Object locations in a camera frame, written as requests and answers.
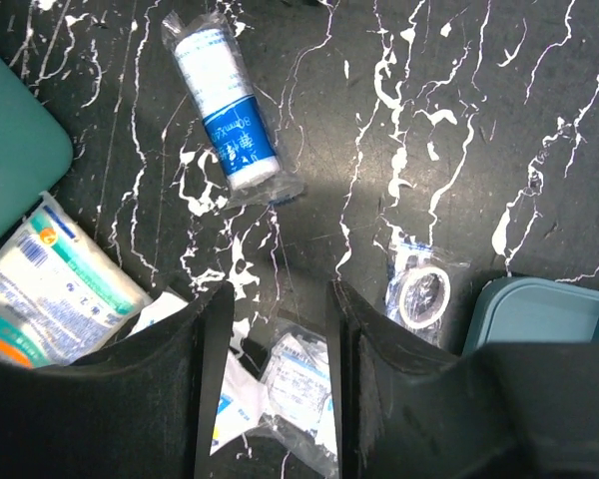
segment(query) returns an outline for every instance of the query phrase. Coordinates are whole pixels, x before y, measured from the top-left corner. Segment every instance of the black marble surface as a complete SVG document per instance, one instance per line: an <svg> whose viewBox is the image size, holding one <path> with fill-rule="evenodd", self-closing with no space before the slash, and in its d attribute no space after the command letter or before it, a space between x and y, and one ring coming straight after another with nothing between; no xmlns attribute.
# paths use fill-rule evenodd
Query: black marble surface
<svg viewBox="0 0 599 479"><path fill-rule="evenodd" d="M306 181L288 205L216 206L224 177L160 39L172 9L214 8ZM237 335L266 343L280 309L319 329L337 274L380 304L393 232L470 259L454 352L490 279L599 289L599 0L2 0L0 55L74 141L67 213L153 294L230 280ZM213 477L278 476L311 473L270 439L214 456Z"/></svg>

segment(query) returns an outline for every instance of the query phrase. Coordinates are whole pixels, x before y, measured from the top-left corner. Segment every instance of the plastic bag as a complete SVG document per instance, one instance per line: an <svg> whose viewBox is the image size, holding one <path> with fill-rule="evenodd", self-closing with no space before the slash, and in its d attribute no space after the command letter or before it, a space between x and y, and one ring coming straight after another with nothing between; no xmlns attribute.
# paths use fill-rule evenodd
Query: plastic bag
<svg viewBox="0 0 599 479"><path fill-rule="evenodd" d="M162 40L173 53L200 111L231 190L228 208L280 203L303 191L283 168L267 134L238 43L220 12L185 27L171 12Z"/></svg>
<svg viewBox="0 0 599 479"><path fill-rule="evenodd" d="M0 359L69 364L151 302L47 193L0 249Z"/></svg>
<svg viewBox="0 0 599 479"><path fill-rule="evenodd" d="M392 239L388 247L386 316L438 346L451 299L451 278L468 266L437 247Z"/></svg>
<svg viewBox="0 0 599 479"><path fill-rule="evenodd" d="M269 391L264 421L282 445L319 474L337 477L337 446L323 337L284 323L261 382Z"/></svg>

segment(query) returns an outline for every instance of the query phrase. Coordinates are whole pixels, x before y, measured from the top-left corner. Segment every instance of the teal case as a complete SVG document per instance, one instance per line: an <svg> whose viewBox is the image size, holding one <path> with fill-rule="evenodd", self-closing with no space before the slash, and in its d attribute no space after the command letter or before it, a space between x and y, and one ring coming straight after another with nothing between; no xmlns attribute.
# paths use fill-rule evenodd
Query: teal case
<svg viewBox="0 0 599 479"><path fill-rule="evenodd" d="M0 59L0 237L67 172L71 140Z"/></svg>
<svg viewBox="0 0 599 479"><path fill-rule="evenodd" d="M599 342L599 291L537 277L496 279L479 295L463 353L487 342Z"/></svg>

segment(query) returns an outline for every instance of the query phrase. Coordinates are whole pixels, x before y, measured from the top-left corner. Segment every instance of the adhesive tape roll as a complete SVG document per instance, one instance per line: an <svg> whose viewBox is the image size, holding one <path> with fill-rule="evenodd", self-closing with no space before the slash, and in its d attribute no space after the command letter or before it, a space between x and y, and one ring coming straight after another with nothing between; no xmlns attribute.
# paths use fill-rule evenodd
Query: adhesive tape roll
<svg viewBox="0 0 599 479"><path fill-rule="evenodd" d="M422 314L413 316L408 313L406 300L408 292L417 286L417 283L428 276L435 276L439 280L439 292L434 303ZM423 329L439 321L443 316L450 301L450 278L448 273L437 266L414 267L410 269L402 280L398 304L401 319L411 329Z"/></svg>

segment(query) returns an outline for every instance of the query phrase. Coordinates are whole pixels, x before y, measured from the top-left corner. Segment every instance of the packaging label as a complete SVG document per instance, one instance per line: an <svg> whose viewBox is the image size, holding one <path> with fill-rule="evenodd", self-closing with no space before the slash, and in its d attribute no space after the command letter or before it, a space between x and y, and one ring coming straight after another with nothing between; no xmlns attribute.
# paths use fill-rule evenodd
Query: packaging label
<svg viewBox="0 0 599 479"><path fill-rule="evenodd" d="M0 250L0 352L27 367L68 364L99 347L138 307L97 273L48 205Z"/></svg>
<svg viewBox="0 0 599 479"><path fill-rule="evenodd" d="M175 56L225 174L274 157L257 100L224 32L196 32L180 42Z"/></svg>
<svg viewBox="0 0 599 479"><path fill-rule="evenodd" d="M332 410L324 413L331 404L327 364L318 367L302 343L290 334L274 347L263 381L269 388L274 413L311 437L321 430L323 420L332 418Z"/></svg>
<svg viewBox="0 0 599 479"><path fill-rule="evenodd" d="M218 152L225 175L275 156L253 96L205 119L205 128Z"/></svg>

